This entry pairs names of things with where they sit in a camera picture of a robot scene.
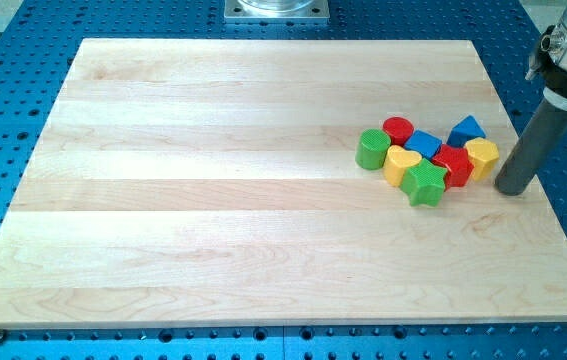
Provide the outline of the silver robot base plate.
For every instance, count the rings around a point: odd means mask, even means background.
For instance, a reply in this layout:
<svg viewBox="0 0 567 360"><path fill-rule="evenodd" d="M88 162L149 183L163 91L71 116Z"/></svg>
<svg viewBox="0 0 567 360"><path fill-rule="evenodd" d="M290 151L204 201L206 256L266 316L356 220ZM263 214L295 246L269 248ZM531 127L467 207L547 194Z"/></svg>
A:
<svg viewBox="0 0 567 360"><path fill-rule="evenodd" d="M250 21L327 21L328 0L225 0L224 19L230 22Z"/></svg>

